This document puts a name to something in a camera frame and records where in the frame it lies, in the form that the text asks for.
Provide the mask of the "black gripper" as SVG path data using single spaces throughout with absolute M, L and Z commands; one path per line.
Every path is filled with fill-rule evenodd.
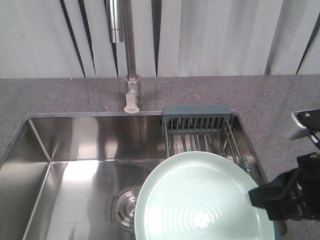
M 320 154 L 298 156 L 297 167 L 248 191 L 252 206 L 273 221 L 320 219 Z

